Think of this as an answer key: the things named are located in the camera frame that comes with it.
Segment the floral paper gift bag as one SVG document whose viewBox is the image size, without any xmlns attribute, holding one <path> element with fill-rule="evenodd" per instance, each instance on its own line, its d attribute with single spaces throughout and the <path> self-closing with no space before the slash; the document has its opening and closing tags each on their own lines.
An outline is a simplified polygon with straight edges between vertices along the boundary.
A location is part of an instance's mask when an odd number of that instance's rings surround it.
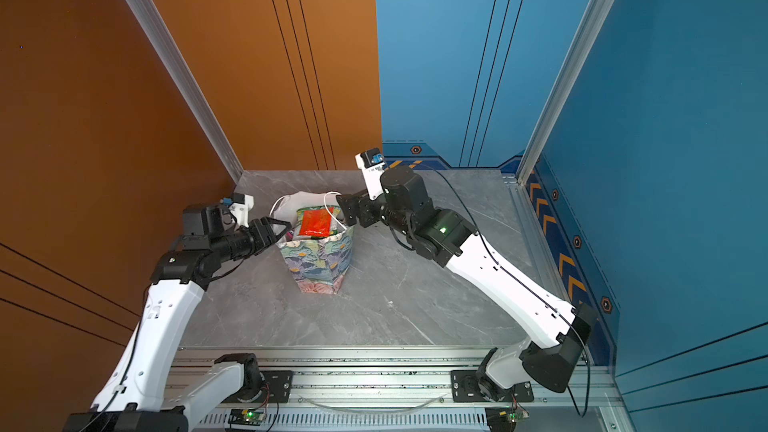
<svg viewBox="0 0 768 432">
<path fill-rule="evenodd" d="M 292 230 L 277 242 L 277 247 L 293 280 L 305 294 L 338 293 L 351 265 L 354 227 L 346 224 L 337 202 L 338 196 L 336 191 L 296 192 L 277 199 L 270 210 L 271 217 L 292 224 Z M 297 211 L 314 206 L 338 207 L 346 230 L 324 239 L 295 237 Z"/>
</svg>

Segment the red snack packet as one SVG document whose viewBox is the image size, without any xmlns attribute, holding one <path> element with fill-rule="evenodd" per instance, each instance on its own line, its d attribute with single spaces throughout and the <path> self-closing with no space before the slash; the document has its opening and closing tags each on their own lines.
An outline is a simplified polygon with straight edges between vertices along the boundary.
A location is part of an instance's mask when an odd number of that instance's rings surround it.
<svg viewBox="0 0 768 432">
<path fill-rule="evenodd" d="M 297 212 L 299 219 L 299 236 L 310 238 L 325 238 L 333 232 L 332 214 L 324 208 L 305 208 Z"/>
</svg>

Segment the green lime candy bag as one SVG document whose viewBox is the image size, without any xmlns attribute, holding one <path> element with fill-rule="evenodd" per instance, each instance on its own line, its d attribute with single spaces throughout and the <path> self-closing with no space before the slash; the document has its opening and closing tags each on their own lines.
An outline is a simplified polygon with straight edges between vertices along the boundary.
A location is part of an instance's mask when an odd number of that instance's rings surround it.
<svg viewBox="0 0 768 432">
<path fill-rule="evenodd" d="M 333 223 L 332 223 L 333 232 L 331 233 L 330 236 L 336 235 L 336 234 L 341 233 L 341 232 L 346 230 L 346 224 L 342 221 L 342 218 L 340 217 L 341 211 L 340 211 L 340 209 L 338 207 L 335 207 L 335 206 L 314 206 L 314 207 L 305 207 L 305 208 L 317 208 L 317 209 L 324 208 L 326 211 L 328 211 L 329 213 L 332 214 L 332 217 L 333 217 Z M 296 218 L 297 218 L 297 222 L 296 222 L 296 225 L 294 227 L 294 236 L 295 237 L 298 237 L 299 239 L 324 239 L 324 238 L 310 238 L 310 237 L 299 236 L 298 233 L 299 233 L 299 224 L 300 224 L 300 222 L 299 222 L 299 219 L 298 219 L 297 216 L 296 216 Z"/>
</svg>

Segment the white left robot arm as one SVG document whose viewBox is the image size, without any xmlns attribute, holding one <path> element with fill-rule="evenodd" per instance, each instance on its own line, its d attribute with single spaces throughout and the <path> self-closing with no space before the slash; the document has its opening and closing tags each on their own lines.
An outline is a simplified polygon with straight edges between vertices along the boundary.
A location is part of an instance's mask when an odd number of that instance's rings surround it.
<svg viewBox="0 0 768 432">
<path fill-rule="evenodd" d="M 192 314 L 230 260 L 256 256 L 291 228 L 272 217 L 223 231 L 189 225 L 179 250 L 158 261 L 126 349 L 90 409 L 73 413 L 67 431 L 191 431 L 225 399 L 260 400 L 265 378 L 252 353 L 225 354 L 180 396 L 164 398 L 168 375 Z"/>
</svg>

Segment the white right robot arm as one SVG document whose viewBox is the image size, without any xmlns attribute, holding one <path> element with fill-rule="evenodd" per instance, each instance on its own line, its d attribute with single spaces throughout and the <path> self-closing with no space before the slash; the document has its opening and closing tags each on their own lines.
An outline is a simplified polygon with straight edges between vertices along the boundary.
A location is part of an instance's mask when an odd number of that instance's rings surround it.
<svg viewBox="0 0 768 432">
<path fill-rule="evenodd" d="M 554 295 L 525 275 L 491 246 L 469 212 L 435 206 L 422 176 L 412 169 L 370 166 L 362 172 L 365 189 L 337 198 L 345 224 L 386 225 L 403 247 L 475 286 L 525 332 L 524 340 L 494 348 L 483 358 L 476 371 L 483 396 L 498 401 L 530 381 L 555 393 L 568 391 L 586 357 L 596 311 Z"/>
</svg>

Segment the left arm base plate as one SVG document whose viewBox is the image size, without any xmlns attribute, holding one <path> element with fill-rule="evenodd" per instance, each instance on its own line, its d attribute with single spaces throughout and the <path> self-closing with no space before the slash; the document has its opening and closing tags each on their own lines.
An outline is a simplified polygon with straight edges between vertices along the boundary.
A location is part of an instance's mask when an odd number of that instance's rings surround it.
<svg viewBox="0 0 768 432">
<path fill-rule="evenodd" d="M 294 372 L 291 370 L 267 370 L 261 372 L 262 383 L 257 392 L 237 392 L 226 397 L 223 404 L 285 404 L 289 401 Z"/>
</svg>

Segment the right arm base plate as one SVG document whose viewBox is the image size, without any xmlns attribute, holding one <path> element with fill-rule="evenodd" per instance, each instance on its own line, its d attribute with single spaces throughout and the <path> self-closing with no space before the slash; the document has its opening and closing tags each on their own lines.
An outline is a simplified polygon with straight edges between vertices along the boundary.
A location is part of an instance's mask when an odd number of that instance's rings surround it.
<svg viewBox="0 0 768 432">
<path fill-rule="evenodd" d="M 473 370 L 453 370 L 450 372 L 452 400 L 456 403 L 495 402 L 495 403 L 532 403 L 534 392 L 529 382 L 515 384 L 505 390 L 484 392 Z"/>
</svg>

